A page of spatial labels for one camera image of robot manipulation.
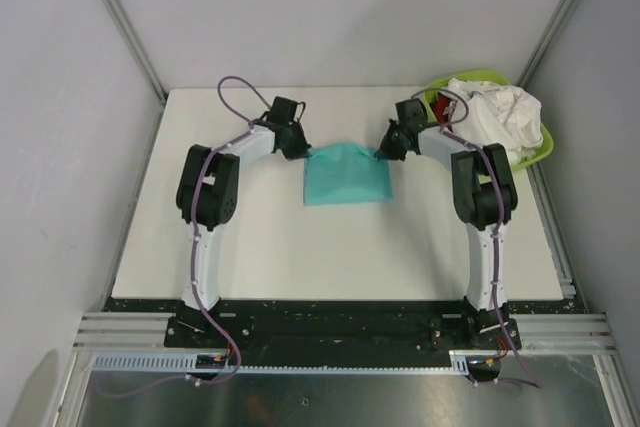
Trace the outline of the teal t shirt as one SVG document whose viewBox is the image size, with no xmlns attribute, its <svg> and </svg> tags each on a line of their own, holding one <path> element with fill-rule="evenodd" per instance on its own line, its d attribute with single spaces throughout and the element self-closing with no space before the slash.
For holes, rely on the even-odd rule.
<svg viewBox="0 0 640 427">
<path fill-rule="evenodd" d="M 304 164 L 305 206 L 387 202 L 393 199 L 389 163 L 373 148 L 340 142 L 310 150 Z"/>
</svg>

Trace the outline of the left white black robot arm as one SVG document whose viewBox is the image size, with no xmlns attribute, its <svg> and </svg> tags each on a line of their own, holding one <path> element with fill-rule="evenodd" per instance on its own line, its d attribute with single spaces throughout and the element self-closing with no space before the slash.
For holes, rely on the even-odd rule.
<svg viewBox="0 0 640 427">
<path fill-rule="evenodd" d="M 288 160 L 303 159 L 310 148 L 300 122 L 267 120 L 216 148 L 189 148 L 176 193 L 191 242 L 190 273 L 182 296 L 186 307 L 209 311 L 221 298 L 222 240 L 238 206 L 243 170 L 275 152 Z"/>
</svg>

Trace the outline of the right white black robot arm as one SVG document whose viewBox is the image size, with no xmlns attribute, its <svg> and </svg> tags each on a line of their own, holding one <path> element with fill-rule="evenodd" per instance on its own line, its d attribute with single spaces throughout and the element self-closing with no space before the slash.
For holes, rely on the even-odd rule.
<svg viewBox="0 0 640 427">
<path fill-rule="evenodd" d="M 428 120 L 418 99 L 396 104 L 397 118 L 376 151 L 385 160 L 403 161 L 409 152 L 439 161 L 451 174 L 452 198 L 466 225 L 470 277 L 466 302 L 477 312 L 501 312 L 507 303 L 503 286 L 503 247 L 518 195 L 505 148 L 480 146 Z"/>
</svg>

